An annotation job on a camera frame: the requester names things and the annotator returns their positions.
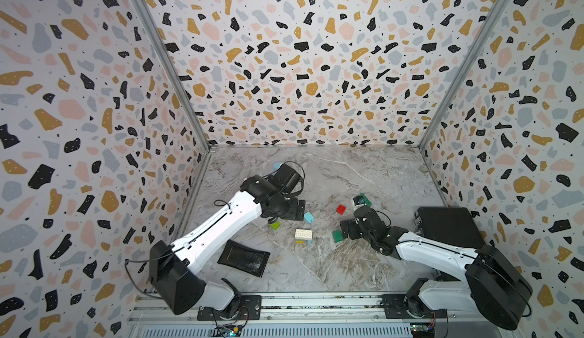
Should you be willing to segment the red square lego brick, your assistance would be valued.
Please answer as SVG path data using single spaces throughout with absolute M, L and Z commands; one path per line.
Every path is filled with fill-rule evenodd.
M 338 205 L 336 212 L 340 215 L 343 215 L 345 213 L 346 207 L 343 205 Z

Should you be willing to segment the cream long lego brick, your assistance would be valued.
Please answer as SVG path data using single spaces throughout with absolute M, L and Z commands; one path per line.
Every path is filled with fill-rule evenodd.
M 294 238 L 298 241 L 312 241 L 313 230 L 310 229 L 296 229 Z

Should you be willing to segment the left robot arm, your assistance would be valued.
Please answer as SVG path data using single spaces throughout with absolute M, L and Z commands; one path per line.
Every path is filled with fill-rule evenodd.
M 262 218 L 302 220 L 306 202 L 298 199 L 304 178 L 259 175 L 246 179 L 234 196 L 195 230 L 150 250 L 149 280 L 175 315 L 192 308 L 236 314 L 240 292 L 227 280 L 197 277 L 213 254 L 248 223 Z

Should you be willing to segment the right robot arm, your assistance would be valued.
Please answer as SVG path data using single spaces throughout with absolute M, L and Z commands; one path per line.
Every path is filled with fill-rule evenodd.
M 363 239 L 377 253 L 432 268 L 401 295 L 383 295 L 386 318 L 443 318 L 448 311 L 479 314 L 504 330 L 532 315 L 533 289 L 497 248 L 484 242 L 464 207 L 420 207 L 416 231 L 391 224 L 388 216 L 362 205 L 340 222 L 343 237 Z

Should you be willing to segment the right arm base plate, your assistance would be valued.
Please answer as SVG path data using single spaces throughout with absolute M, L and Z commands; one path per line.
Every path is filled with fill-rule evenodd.
M 419 298 L 408 297 L 406 294 L 390 293 L 381 295 L 380 307 L 384 310 L 386 319 L 431 319 L 446 318 L 447 311 L 433 311 L 424 305 Z

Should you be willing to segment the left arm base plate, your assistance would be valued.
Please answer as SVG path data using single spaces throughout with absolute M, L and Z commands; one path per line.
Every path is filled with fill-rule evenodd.
M 205 307 L 197 314 L 198 321 L 228 323 L 230 321 L 258 321 L 262 310 L 261 295 L 241 295 L 223 310 Z

